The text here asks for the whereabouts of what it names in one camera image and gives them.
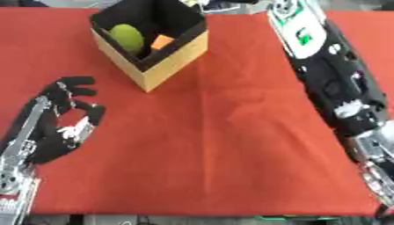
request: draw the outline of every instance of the cable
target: cable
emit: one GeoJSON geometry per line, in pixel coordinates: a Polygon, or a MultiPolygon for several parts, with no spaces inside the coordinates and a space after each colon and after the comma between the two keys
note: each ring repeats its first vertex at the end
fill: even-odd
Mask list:
{"type": "Polygon", "coordinates": [[[150,218],[146,215],[137,215],[137,223],[136,225],[157,225],[156,223],[150,222],[150,218]]]}

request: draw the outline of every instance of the cardboard box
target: cardboard box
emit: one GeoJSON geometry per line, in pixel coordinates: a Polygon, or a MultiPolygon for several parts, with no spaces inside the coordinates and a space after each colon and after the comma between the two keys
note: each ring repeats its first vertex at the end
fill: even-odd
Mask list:
{"type": "Polygon", "coordinates": [[[205,18],[179,0],[124,0],[92,15],[91,28],[99,49],[147,92],[208,49],[205,18]],[[140,55],[130,54],[106,32],[118,24],[140,31],[146,43],[140,55]],[[150,52],[159,35],[173,41],[150,52]]]}

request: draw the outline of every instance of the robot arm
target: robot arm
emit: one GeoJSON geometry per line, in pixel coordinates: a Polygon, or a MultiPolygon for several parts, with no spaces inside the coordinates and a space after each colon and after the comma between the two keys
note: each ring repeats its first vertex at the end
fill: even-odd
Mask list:
{"type": "Polygon", "coordinates": [[[394,121],[374,77],[315,1],[276,0],[267,15],[310,101],[370,190],[393,207],[394,121]]]}
{"type": "Polygon", "coordinates": [[[77,149],[101,121],[105,107],[74,99],[96,91],[78,87],[94,84],[90,76],[64,77],[31,99],[12,123],[0,145],[0,224],[19,225],[29,213],[43,164],[77,149]],[[58,118],[76,108],[85,116],[73,127],[58,127],[58,118]]]}

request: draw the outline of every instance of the tennis ball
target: tennis ball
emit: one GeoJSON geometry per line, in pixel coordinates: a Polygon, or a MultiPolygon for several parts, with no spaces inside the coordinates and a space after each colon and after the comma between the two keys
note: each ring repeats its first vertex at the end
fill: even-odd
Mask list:
{"type": "Polygon", "coordinates": [[[109,33],[128,52],[139,54],[142,51],[143,36],[135,27],[120,24],[114,26],[109,33]]]}

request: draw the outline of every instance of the orange object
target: orange object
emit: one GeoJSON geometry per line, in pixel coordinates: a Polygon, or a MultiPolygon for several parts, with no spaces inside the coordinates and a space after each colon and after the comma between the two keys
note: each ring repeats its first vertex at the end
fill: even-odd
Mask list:
{"type": "MultiPolygon", "coordinates": [[[[147,94],[98,50],[91,13],[0,8],[2,131],[61,76],[95,76],[97,101],[108,109],[81,149],[40,167],[34,213],[374,212],[377,202],[306,98],[265,16],[208,16],[208,52],[147,94]]],[[[329,17],[393,103],[394,14],[329,17]]]]}
{"type": "Polygon", "coordinates": [[[155,42],[153,42],[152,47],[155,49],[160,49],[167,44],[169,44],[171,41],[173,41],[173,38],[167,37],[165,35],[159,35],[156,39],[155,42]]]}

